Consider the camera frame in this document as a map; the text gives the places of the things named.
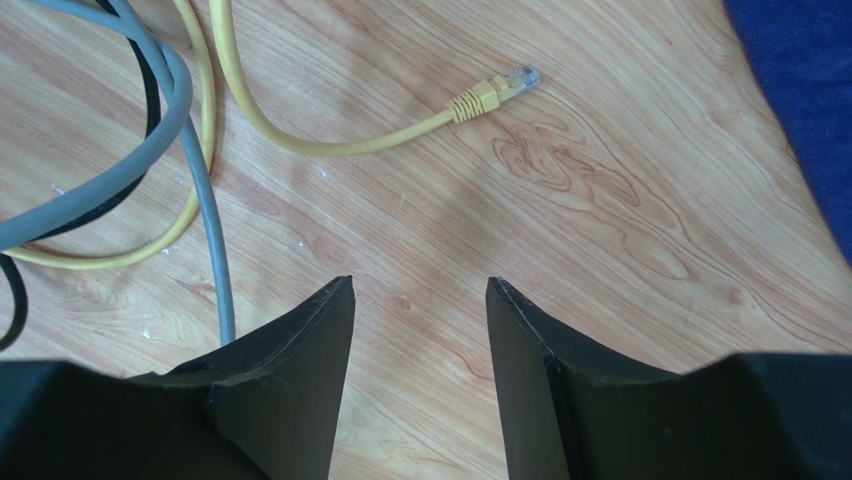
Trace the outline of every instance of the yellow ethernet cable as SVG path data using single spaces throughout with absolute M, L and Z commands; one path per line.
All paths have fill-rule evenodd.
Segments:
M 348 157 L 375 153 L 431 132 L 450 122 L 460 123 L 488 113 L 541 84 L 538 70 L 525 65 L 511 74 L 485 80 L 447 104 L 443 112 L 411 127 L 382 137 L 350 143 L 322 143 L 295 137 L 276 127 L 264 115 L 248 87 L 234 32 L 231 0 L 210 0 L 213 38 L 225 79 L 243 114 L 266 138 L 296 153 L 317 157 Z
M 207 171 L 213 166 L 213 150 L 216 144 L 216 88 L 215 76 L 213 75 L 213 62 L 204 33 L 198 18 L 189 0 L 174 0 L 175 6 L 180 12 L 189 38 L 192 50 L 198 62 L 199 75 L 201 77 L 201 149 L 204 153 L 204 161 Z M 6 255 L 25 262 L 35 263 L 46 267 L 63 268 L 67 270 L 108 270 L 112 268 L 126 267 L 139 263 L 146 258 L 160 253 L 164 248 L 174 243 L 189 228 L 192 220 L 198 213 L 198 197 L 195 188 L 189 193 L 183 210 L 174 223 L 155 240 L 132 252 L 108 257 L 77 257 L 61 253 L 47 253 L 32 250 L 27 247 L 14 247 L 6 250 Z

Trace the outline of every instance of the blue cloth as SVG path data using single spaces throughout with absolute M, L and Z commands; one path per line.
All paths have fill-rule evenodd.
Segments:
M 852 0 L 726 0 L 757 82 L 852 264 Z

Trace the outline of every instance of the thin gray cable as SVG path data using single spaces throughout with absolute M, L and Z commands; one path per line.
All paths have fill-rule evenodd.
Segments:
M 36 0 L 36 3 L 49 2 Z M 65 195 L 0 222 L 0 251 L 44 235 L 69 219 L 78 218 L 102 204 L 150 169 L 174 143 L 189 118 L 192 107 L 192 77 L 177 52 L 165 50 L 165 53 L 165 62 L 174 71 L 175 78 L 170 82 L 170 88 L 163 88 L 169 109 L 160 125 L 127 157 L 107 171 L 66 192 Z
M 108 15 L 100 10 L 82 5 L 73 0 L 29 0 L 70 15 L 83 18 L 100 24 L 134 40 L 145 59 L 151 66 L 154 76 L 160 83 L 166 101 L 169 101 L 167 92 L 174 89 L 177 95 L 175 82 L 180 83 L 183 79 L 178 75 L 172 77 L 172 73 L 182 73 L 172 66 L 172 58 L 175 57 L 180 66 L 186 71 L 186 65 L 177 53 L 165 42 L 155 35 L 150 34 L 143 26 L 139 17 L 126 0 L 112 0 L 113 7 L 119 14 L 118 18 Z M 219 310 L 219 331 L 222 345 L 227 345 L 236 337 L 234 299 L 231 288 L 231 277 L 228 268 L 228 257 L 225 250 L 225 238 L 219 209 L 216 205 L 216 197 L 213 193 L 213 185 L 207 173 L 204 155 L 198 141 L 198 135 L 188 116 L 184 127 L 180 131 L 181 143 L 186 153 L 187 163 L 192 173 L 195 190 L 198 195 L 198 203 L 204 220 L 204 228 L 207 233 L 207 242 L 210 256 L 213 262 L 213 277 L 216 284 L 216 297 Z

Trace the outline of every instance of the wood grain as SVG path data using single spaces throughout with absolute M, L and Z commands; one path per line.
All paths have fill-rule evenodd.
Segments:
M 408 125 L 521 62 L 545 76 L 487 117 L 338 160 L 277 148 L 222 89 L 214 181 L 239 333 L 355 276 L 333 478 L 506 477 L 490 275 L 676 371 L 735 350 L 850 350 L 852 276 L 720 1 L 236 4 L 254 92 L 275 122 L 314 139 Z M 0 12 L 8 218 L 133 148 L 144 101 L 123 39 L 23 2 Z M 189 182 L 177 178 L 190 177 L 175 145 L 115 213 L 47 245 L 139 245 L 179 211 Z M 30 323 L 0 358 L 131 375 L 217 345 L 200 221 L 131 268 L 23 274 Z M 4 288 L 0 312 L 10 308 Z

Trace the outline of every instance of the gray cable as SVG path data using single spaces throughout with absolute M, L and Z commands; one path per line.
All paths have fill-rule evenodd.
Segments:
M 49 0 L 35 1 L 50 6 L 47 5 Z M 124 160 L 104 173 L 66 192 L 65 195 L 0 222 L 0 251 L 44 235 L 97 207 L 144 174 L 174 143 L 189 118 L 192 107 L 192 77 L 177 52 L 166 49 L 164 53 L 165 62 L 175 73 L 176 83 L 170 82 L 169 88 L 163 88 L 169 109 L 157 128 Z
M 174 107 L 170 101 L 169 92 L 174 92 L 174 97 L 177 97 L 178 93 L 183 93 L 182 90 L 178 90 L 178 86 L 189 77 L 189 71 L 180 56 L 168 44 L 160 41 L 155 35 L 147 31 L 136 15 L 136 12 L 126 0 L 111 0 L 120 19 L 100 10 L 82 5 L 74 0 L 29 1 L 34 1 L 46 7 L 92 21 L 134 40 L 150 64 L 154 76 L 163 89 L 166 101 L 169 102 L 169 112 L 167 112 L 167 115 L 171 113 Z M 189 103 L 191 103 L 191 83 L 188 97 Z M 192 179 L 198 195 L 198 203 L 201 208 L 201 216 L 204 220 L 204 228 L 207 233 L 207 243 L 213 262 L 213 277 L 216 284 L 219 331 L 222 345 L 227 345 L 234 341 L 236 337 L 236 315 L 234 312 L 234 298 L 228 268 L 228 257 L 225 250 L 222 221 L 219 217 L 219 209 L 216 205 L 213 185 L 207 173 L 207 165 L 204 162 L 204 155 L 198 141 L 198 135 L 192 124 L 192 119 L 188 116 L 188 111 L 185 118 L 184 126 L 180 130 L 180 139 L 192 173 Z

